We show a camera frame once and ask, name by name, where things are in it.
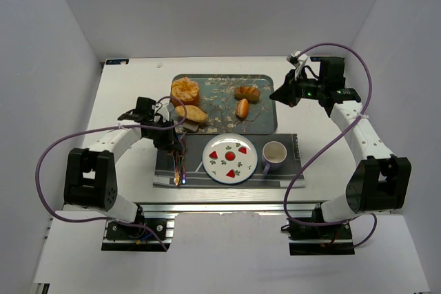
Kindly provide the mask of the aluminium rail frame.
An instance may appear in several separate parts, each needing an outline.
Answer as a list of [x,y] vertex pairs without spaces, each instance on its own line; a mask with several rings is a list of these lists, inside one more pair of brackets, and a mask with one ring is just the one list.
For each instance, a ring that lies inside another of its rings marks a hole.
[[[163,216],[170,219],[169,230],[167,233],[171,235],[171,242],[174,234],[174,221],[180,213],[239,213],[252,212],[261,216],[283,216],[283,206],[281,204],[141,204],[144,211],[154,214],[156,216]],[[378,225],[377,217],[373,218],[373,227],[367,237],[359,243],[354,243],[354,248],[357,248],[367,242]]]

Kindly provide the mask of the floral blue-grey tray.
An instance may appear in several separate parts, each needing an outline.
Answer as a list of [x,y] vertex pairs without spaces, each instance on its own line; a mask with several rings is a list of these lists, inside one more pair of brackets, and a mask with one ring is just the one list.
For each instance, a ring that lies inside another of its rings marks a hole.
[[[278,121],[275,102],[269,99],[274,92],[274,82],[268,75],[259,74],[179,74],[174,81],[187,77],[200,87],[198,107],[208,115],[197,134],[272,134]],[[240,86],[254,86],[260,91],[259,100],[249,105],[246,118],[236,115],[238,100],[234,89]]]

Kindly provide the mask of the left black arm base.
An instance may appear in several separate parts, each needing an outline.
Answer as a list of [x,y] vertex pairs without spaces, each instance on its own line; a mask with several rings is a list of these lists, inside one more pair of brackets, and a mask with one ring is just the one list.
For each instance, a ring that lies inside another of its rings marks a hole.
[[103,234],[102,251],[128,252],[165,252],[161,242],[168,249],[171,243],[169,230],[170,219],[144,211],[138,204],[135,224],[142,224],[151,229],[129,227],[117,222],[108,222]]

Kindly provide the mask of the grey striped placemat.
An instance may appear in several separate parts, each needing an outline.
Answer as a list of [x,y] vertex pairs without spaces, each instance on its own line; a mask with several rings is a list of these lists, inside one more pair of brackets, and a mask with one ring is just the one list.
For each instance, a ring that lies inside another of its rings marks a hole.
[[[236,185],[224,185],[211,179],[204,170],[202,152],[206,144],[217,135],[191,134],[183,139],[185,142],[185,169],[187,181],[181,188],[245,188],[245,189],[279,189],[286,188],[301,168],[298,139],[296,134],[241,135],[249,139],[258,153],[258,165],[246,181]],[[266,143],[278,141],[287,149],[287,157],[282,167],[263,175],[262,150]],[[156,187],[177,188],[174,180],[173,156],[166,151],[157,151],[153,185]]]

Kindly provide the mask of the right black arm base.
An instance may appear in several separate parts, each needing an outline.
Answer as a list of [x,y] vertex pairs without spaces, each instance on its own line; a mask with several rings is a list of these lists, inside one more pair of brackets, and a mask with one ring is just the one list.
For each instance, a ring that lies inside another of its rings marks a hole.
[[291,256],[354,255],[348,223],[325,227],[305,226],[287,221],[280,231],[288,235]]

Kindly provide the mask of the iridescent knife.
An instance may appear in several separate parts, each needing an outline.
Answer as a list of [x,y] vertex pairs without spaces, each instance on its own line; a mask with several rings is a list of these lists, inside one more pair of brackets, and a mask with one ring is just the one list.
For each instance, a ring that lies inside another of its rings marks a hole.
[[181,177],[181,185],[184,185],[187,181],[186,169],[185,169],[185,153],[182,152],[179,156],[180,162],[180,177]]

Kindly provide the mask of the long brown bread roll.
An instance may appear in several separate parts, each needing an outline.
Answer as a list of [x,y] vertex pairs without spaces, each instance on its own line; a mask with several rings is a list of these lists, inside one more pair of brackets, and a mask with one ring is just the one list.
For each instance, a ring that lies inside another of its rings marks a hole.
[[208,119],[208,115],[199,107],[194,105],[178,106],[175,112],[181,118],[186,117],[187,120],[195,123],[204,123]]

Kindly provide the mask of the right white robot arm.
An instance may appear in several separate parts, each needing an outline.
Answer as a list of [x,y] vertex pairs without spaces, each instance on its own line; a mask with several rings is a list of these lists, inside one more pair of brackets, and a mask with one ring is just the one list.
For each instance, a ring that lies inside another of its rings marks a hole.
[[[345,60],[335,56],[289,55],[293,65],[273,101],[293,107],[302,99],[316,100],[341,130],[357,164],[345,192],[317,205],[311,224],[335,225],[363,213],[391,211],[404,205],[411,163],[397,157],[380,139],[357,91],[345,85]],[[319,64],[319,73],[307,76],[307,61]]]

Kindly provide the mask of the round orange brioche bread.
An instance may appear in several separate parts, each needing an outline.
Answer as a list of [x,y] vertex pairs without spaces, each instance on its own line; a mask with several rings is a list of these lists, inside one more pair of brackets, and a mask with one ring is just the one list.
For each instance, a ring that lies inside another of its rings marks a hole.
[[198,106],[200,102],[200,87],[196,81],[183,77],[172,82],[171,95],[184,105]]

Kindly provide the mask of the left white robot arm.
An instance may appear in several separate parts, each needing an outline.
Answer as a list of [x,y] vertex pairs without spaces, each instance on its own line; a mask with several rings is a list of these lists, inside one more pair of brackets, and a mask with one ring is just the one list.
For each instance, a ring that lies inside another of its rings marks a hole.
[[63,198],[66,204],[100,212],[125,224],[143,224],[141,207],[118,192],[116,163],[141,139],[152,140],[157,150],[181,157],[184,144],[176,127],[195,115],[189,105],[169,97],[178,105],[174,113],[178,122],[159,113],[161,102],[139,97],[135,108],[118,117],[118,125],[104,129],[106,134],[86,148],[74,148],[68,154]]

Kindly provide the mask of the lavender mug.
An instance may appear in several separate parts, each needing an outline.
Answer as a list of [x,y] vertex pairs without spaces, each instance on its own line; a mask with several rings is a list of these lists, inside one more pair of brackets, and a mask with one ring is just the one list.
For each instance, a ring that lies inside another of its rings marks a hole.
[[263,175],[280,169],[287,157],[286,147],[278,141],[266,143],[262,150]]

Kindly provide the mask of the blue label sticker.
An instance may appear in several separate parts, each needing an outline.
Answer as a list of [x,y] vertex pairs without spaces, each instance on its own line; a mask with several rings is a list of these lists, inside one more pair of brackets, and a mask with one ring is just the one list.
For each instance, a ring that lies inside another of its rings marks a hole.
[[127,65],[129,59],[107,59],[105,65]]

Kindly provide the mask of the small brown cake slice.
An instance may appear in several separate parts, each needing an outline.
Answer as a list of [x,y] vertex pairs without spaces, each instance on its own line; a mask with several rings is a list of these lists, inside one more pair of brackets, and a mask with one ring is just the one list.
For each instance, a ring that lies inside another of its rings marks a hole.
[[238,101],[246,99],[249,103],[257,103],[260,99],[260,90],[254,86],[239,86],[234,89],[234,97]]

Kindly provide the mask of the orange glazed bread roll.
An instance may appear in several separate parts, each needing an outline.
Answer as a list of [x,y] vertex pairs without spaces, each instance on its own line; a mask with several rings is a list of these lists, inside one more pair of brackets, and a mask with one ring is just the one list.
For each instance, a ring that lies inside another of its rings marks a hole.
[[249,101],[246,98],[239,100],[236,106],[236,115],[239,118],[246,118],[249,113]]

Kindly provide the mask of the white plate with strawberries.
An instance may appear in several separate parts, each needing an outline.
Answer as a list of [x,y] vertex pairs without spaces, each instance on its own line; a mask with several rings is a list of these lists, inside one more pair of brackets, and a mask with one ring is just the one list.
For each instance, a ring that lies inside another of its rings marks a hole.
[[258,153],[253,143],[238,134],[213,137],[202,152],[207,175],[224,185],[240,184],[251,178],[258,165]]

